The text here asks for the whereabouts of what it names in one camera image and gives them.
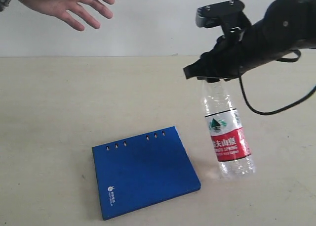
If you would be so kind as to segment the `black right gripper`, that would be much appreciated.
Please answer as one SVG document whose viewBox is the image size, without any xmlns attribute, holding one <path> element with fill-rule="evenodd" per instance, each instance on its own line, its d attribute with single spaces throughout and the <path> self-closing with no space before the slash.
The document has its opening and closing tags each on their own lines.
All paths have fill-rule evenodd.
<svg viewBox="0 0 316 226">
<path fill-rule="evenodd" d="M 183 68 L 185 78 L 197 78 L 207 83 L 228 82 L 251 70 L 252 30 L 235 30 L 231 35 L 234 40 L 219 37 L 211 51 Z"/>
</svg>

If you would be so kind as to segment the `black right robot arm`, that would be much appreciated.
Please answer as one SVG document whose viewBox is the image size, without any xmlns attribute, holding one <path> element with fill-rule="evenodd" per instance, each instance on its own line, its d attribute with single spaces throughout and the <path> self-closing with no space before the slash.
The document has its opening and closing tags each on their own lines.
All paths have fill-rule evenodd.
<svg viewBox="0 0 316 226">
<path fill-rule="evenodd" d="M 199 28 L 220 26 L 223 34 L 212 50 L 186 66 L 186 79 L 233 80 L 284 56 L 316 47 L 316 0 L 275 0 L 261 20 L 252 24 L 240 0 L 199 7 Z"/>
</svg>

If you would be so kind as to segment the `person's bare open hand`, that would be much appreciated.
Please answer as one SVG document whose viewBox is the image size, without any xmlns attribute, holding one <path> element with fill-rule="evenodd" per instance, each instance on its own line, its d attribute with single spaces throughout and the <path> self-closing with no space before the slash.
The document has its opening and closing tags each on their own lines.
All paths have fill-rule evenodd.
<svg viewBox="0 0 316 226">
<path fill-rule="evenodd" d="M 18 0 L 29 9 L 38 13 L 55 17 L 77 31 L 84 31 L 84 25 L 77 21 L 71 14 L 77 15 L 94 29 L 99 29 L 101 24 L 89 13 L 83 5 L 88 5 L 107 19 L 113 17 L 107 5 L 113 5 L 115 0 Z"/>
</svg>

